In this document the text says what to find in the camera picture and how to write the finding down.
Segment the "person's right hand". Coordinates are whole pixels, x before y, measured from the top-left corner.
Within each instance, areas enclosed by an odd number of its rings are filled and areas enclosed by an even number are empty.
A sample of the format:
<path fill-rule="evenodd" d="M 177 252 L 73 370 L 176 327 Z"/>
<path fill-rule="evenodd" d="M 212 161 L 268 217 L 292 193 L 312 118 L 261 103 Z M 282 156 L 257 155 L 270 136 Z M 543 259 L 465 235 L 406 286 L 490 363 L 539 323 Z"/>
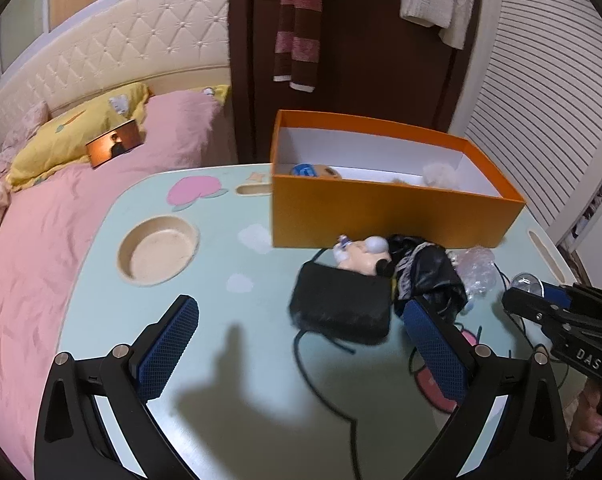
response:
<path fill-rule="evenodd" d="M 578 407 L 569 430 L 569 444 L 573 451 L 588 451 L 601 436 L 602 416 L 598 413 L 601 397 L 601 385 L 593 379 L 587 379 L 578 395 Z"/>

